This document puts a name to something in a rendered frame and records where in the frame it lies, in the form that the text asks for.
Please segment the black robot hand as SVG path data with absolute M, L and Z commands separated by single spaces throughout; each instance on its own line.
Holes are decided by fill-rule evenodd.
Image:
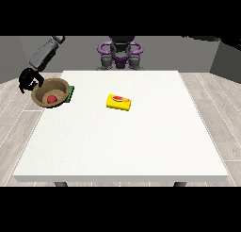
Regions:
M 19 89 L 21 92 L 33 91 L 36 86 L 41 86 L 44 82 L 44 78 L 38 71 L 34 71 L 32 68 L 25 68 L 19 77 Z

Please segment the brown wooden bowl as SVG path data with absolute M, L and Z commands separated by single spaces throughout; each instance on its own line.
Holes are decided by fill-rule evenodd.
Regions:
M 41 86 L 37 85 L 31 94 L 32 100 L 40 107 L 55 108 L 62 105 L 70 94 L 70 85 L 61 78 L 45 79 Z M 48 103 L 49 96 L 54 96 L 56 101 Z

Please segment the green square pad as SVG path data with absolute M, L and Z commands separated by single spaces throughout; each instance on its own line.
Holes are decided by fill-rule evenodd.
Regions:
M 69 92 L 67 99 L 65 100 L 65 103 L 70 103 L 70 101 L 72 99 L 73 91 L 74 91 L 74 86 L 70 86 L 70 92 Z

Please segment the yellow cup with melon print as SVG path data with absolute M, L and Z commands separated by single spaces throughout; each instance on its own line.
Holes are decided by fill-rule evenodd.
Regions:
M 131 100 L 116 94 L 109 94 L 107 96 L 106 106 L 108 108 L 129 110 L 131 107 Z

